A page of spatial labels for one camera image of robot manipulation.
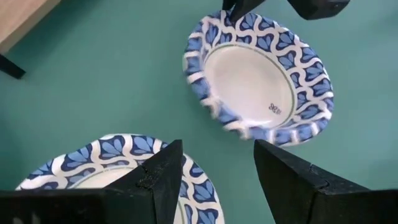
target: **wooden surface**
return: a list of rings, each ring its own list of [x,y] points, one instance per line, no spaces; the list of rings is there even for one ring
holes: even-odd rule
[[[7,52],[60,0],[0,0],[0,54]]]

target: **blue patterned rim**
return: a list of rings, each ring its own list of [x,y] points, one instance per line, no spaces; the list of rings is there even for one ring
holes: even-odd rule
[[[149,136],[107,135],[75,152],[48,161],[33,171],[17,190],[75,188],[107,170],[133,169],[165,146],[167,143]],[[220,200],[213,184],[204,171],[185,154],[178,208],[183,223],[224,224]]]
[[[229,13],[218,11],[204,17],[188,38],[183,70],[201,104],[210,109],[212,117],[225,129],[239,133],[243,139],[263,139],[276,146],[293,146],[323,131],[331,119],[334,103],[331,82],[318,55],[276,21],[249,13],[232,25]],[[297,106],[291,118],[280,126],[251,126],[212,94],[203,72],[206,56],[231,44],[250,48],[255,45],[255,50],[274,58],[273,61],[290,76]]]

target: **table leg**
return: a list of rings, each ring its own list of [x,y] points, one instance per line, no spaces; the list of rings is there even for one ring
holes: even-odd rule
[[[6,74],[20,79],[25,74],[25,71],[19,68],[12,61],[8,60],[5,56],[0,54],[0,71],[5,72]]]

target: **teal tabletop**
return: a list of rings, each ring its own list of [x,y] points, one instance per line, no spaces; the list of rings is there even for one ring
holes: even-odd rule
[[[213,181],[230,223],[273,223],[253,142],[222,130],[182,73],[187,37],[221,0],[68,0],[7,56],[27,70],[0,74],[0,188],[45,161],[109,133],[183,139]],[[305,21],[287,1],[255,12],[293,30],[323,60],[335,92],[328,127],[287,150],[370,189],[398,187],[398,2],[352,1]]]

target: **paper plate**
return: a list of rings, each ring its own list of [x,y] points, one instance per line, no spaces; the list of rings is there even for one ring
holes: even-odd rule
[[[275,21],[227,15],[204,17],[188,38],[183,69],[202,105],[243,139],[291,146],[323,131],[333,91],[318,55]]]
[[[167,143],[149,136],[112,134],[87,146],[58,156],[31,173],[17,188],[102,188],[127,174]],[[213,184],[187,155],[175,214],[175,224],[224,224],[224,215]]]

